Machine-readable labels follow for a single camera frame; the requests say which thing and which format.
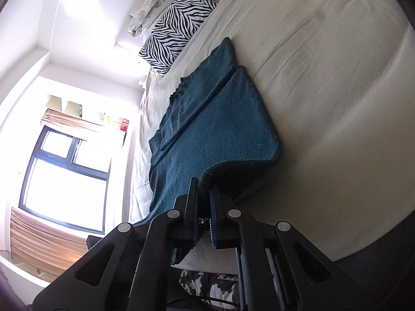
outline blanket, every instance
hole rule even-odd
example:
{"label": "blanket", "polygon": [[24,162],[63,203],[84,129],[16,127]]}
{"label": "blanket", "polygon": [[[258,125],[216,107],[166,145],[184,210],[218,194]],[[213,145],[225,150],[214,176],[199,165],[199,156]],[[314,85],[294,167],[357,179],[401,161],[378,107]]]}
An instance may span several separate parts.
{"label": "blanket", "polygon": [[199,214],[209,216],[211,183],[236,197],[277,162],[277,131],[229,38],[181,79],[149,145],[154,196],[150,214],[138,224],[172,209],[192,177],[200,179]]}

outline mattress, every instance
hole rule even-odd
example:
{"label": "mattress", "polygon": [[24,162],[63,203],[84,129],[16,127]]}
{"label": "mattress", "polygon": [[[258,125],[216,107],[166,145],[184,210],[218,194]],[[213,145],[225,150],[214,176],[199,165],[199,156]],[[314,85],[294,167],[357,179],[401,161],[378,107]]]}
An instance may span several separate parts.
{"label": "mattress", "polygon": [[291,222],[332,260],[415,209],[415,33],[396,0],[220,0],[170,72],[147,83],[136,211],[148,213],[148,140],[170,94],[226,36],[283,143],[280,163],[237,198],[240,209]]}

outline beige curtain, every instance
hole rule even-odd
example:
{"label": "beige curtain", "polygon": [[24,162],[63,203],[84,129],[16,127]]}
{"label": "beige curtain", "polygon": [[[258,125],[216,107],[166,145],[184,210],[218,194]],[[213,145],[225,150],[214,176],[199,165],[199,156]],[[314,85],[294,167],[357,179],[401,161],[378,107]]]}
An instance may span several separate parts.
{"label": "beige curtain", "polygon": [[86,240],[54,229],[12,208],[12,255],[41,270],[61,275],[87,251]]}
{"label": "beige curtain", "polygon": [[86,141],[99,140],[118,144],[124,138],[124,132],[90,123],[80,118],[72,117],[61,112],[47,109],[41,123],[59,132]]}

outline zebra stripe pattern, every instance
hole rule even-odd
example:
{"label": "zebra stripe pattern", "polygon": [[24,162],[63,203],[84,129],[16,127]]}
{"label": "zebra stripe pattern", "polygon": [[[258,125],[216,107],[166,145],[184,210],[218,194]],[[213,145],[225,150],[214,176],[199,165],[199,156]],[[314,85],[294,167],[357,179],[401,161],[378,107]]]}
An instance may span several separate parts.
{"label": "zebra stripe pattern", "polygon": [[165,75],[215,7],[212,0],[174,0],[154,25],[139,55]]}

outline silver screw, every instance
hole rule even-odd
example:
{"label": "silver screw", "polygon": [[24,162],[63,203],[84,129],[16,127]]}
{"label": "silver screw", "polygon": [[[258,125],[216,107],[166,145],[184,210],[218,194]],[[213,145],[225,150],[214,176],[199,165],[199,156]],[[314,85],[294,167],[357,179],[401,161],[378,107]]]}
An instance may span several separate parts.
{"label": "silver screw", "polygon": [[176,218],[176,217],[179,217],[180,216],[180,212],[177,211],[177,210],[175,210],[175,209],[172,209],[171,211],[168,211],[167,212],[167,216],[169,218]]}
{"label": "silver screw", "polygon": [[238,210],[238,209],[231,209],[229,212],[228,212],[228,215],[230,216],[230,217],[233,217],[233,218],[237,218],[237,217],[240,217],[241,216],[241,211],[240,210]]}
{"label": "silver screw", "polygon": [[118,231],[119,232],[128,232],[128,230],[131,229],[131,225],[129,223],[121,223],[118,226]]}
{"label": "silver screw", "polygon": [[280,222],[277,227],[281,231],[289,231],[291,229],[291,225],[288,222]]}

